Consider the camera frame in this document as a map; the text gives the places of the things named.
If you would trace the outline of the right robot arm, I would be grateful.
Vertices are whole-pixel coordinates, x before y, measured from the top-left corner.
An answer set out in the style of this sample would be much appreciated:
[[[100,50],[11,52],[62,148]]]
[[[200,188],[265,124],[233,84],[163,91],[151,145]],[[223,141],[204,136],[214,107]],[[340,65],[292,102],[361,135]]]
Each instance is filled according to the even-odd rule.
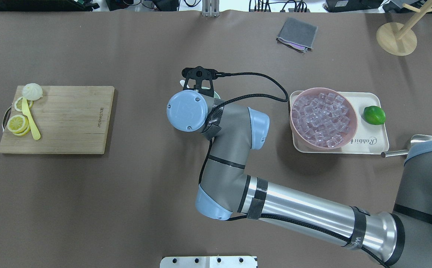
[[[206,217],[262,220],[351,251],[384,267],[432,268],[432,141],[412,146],[391,213],[369,213],[245,174],[251,149],[260,149],[269,117],[195,90],[175,94],[167,117],[176,129],[200,132],[212,144],[200,175],[197,210]]]

